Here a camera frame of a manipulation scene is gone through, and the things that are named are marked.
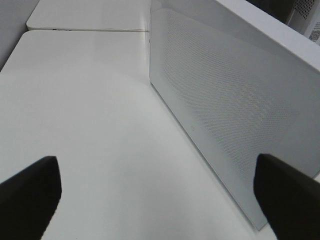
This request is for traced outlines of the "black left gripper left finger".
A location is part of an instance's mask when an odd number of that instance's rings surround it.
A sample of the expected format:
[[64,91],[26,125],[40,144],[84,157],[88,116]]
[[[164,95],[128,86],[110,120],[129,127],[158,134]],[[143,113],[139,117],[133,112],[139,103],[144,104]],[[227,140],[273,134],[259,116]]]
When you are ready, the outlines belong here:
[[0,184],[0,238],[40,240],[62,196],[56,156],[45,156]]

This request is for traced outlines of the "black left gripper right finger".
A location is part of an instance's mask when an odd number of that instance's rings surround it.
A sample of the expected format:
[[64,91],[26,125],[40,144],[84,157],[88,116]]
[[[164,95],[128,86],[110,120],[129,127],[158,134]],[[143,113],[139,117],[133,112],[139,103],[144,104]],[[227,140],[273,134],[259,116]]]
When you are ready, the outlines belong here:
[[278,240],[320,238],[320,184],[277,157],[261,153],[255,198]]

